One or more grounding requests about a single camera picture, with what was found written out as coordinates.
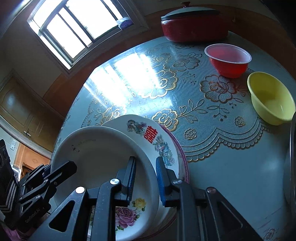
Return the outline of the white plate with purple rim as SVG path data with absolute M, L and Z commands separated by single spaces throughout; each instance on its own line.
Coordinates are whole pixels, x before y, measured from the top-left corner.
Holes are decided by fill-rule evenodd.
M 178 153 L 177 160 L 179 165 L 178 167 L 179 179 L 182 179 L 183 181 L 189 183 L 190 175 L 189 175 L 188 162 L 180 143 L 166 127 L 162 125 L 159 125 L 159 126 L 170 136 L 177 150 L 177 153 Z M 177 209 L 176 208 L 170 209 L 166 217 L 161 220 L 161 223 L 155 227 L 151 227 L 151 229 L 146 231 L 139 238 L 139 240 L 148 240 L 150 238 L 156 237 L 160 233 L 164 232 L 168 227 L 170 227 L 173 224 L 173 222 L 176 220 L 176 218 L 177 218 Z

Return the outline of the white plate with red characters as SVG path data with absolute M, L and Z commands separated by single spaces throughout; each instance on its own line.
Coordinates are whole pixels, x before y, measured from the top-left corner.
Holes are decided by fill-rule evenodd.
M 127 114 L 107 121 L 104 126 L 114 128 L 130 137 L 142 148 L 152 165 L 156 163 L 157 157 L 162 157 L 166 168 L 173 170 L 179 177 L 177 150 L 170 136 L 158 123 L 142 116 Z M 128 235 L 144 225 L 153 210 L 150 194 L 145 181 L 135 182 L 130 205 L 116 209 L 116 238 Z M 146 231 L 159 225 L 170 209 L 172 208 L 165 208 L 159 203 L 156 216 Z

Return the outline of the white plate with rose print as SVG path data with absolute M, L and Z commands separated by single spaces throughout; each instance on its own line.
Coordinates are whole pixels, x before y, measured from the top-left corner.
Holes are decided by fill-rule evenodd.
M 77 172 L 60 184 L 54 195 L 61 204 L 75 188 L 99 187 L 115 178 L 126 167 L 131 156 L 137 159 L 137 170 L 128 207 L 117 207 L 115 214 L 116 240 L 134 240 L 152 225 L 159 206 L 157 177 L 152 164 L 130 137 L 113 128 L 89 126 L 68 135 L 57 147 L 51 170 L 55 171 L 67 161 L 73 161 Z

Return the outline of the stainless steel bowl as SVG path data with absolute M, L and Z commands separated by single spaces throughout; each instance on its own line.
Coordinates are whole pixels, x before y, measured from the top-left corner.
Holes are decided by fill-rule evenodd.
M 295 202 L 295 113 L 290 124 L 289 146 L 284 164 L 283 189 L 289 204 Z

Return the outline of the red plastic bowl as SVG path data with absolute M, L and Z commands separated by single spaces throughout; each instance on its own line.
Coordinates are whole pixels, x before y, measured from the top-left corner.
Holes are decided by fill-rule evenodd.
M 204 49 L 216 71 L 227 78 L 238 78 L 247 70 L 252 56 L 231 44 L 213 44 Z

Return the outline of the yellow plastic bowl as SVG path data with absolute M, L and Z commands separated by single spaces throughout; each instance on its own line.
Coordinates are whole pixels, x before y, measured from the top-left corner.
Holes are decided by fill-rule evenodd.
M 247 87 L 255 111 L 265 122 L 278 126 L 292 121 L 295 101 L 280 80 L 265 72 L 253 72 Z

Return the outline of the wooden door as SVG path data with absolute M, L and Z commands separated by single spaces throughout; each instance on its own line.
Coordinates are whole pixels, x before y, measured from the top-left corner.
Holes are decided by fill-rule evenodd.
M 62 118 L 38 101 L 15 75 L 1 84 L 1 117 L 26 140 L 54 150 Z

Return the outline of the floral plastic tablecloth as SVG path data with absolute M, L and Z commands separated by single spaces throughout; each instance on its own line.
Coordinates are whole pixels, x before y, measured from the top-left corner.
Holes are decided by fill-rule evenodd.
M 251 104 L 247 78 L 262 71 L 295 94 L 295 79 L 269 54 L 230 33 L 252 56 L 238 79 L 217 73 L 204 46 L 160 37 L 100 64 L 83 80 L 56 144 L 84 126 L 136 114 L 164 126 L 184 150 L 190 182 L 216 187 L 264 240 L 282 240 L 291 222 L 283 193 L 290 127 L 270 126 Z

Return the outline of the window with metal bars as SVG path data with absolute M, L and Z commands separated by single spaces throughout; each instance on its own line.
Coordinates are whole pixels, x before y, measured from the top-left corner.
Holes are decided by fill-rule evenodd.
M 124 17 L 134 24 L 121 30 L 116 20 Z M 66 73 L 149 29 L 133 1 L 39 1 L 27 22 Z

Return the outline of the red electric cooking pot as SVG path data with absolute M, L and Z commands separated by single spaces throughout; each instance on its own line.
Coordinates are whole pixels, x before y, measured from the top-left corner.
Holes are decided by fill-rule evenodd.
M 185 16 L 161 21 L 164 36 L 172 42 L 209 42 L 228 35 L 230 18 L 218 15 Z

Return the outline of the blue white pack on sill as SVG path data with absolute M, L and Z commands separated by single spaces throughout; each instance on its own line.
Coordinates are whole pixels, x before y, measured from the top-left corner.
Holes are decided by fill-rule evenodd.
M 134 24 L 130 17 L 124 17 L 119 20 L 116 20 L 118 27 L 121 30 L 127 29 Z

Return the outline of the pot lid with red knob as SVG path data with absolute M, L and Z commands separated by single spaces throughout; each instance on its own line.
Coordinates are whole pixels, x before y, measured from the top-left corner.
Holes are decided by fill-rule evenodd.
M 190 1 L 185 1 L 181 4 L 183 5 L 182 8 L 167 13 L 166 15 L 161 17 L 161 20 L 166 21 L 190 16 L 214 16 L 220 14 L 220 12 L 216 9 L 200 6 L 190 6 Z

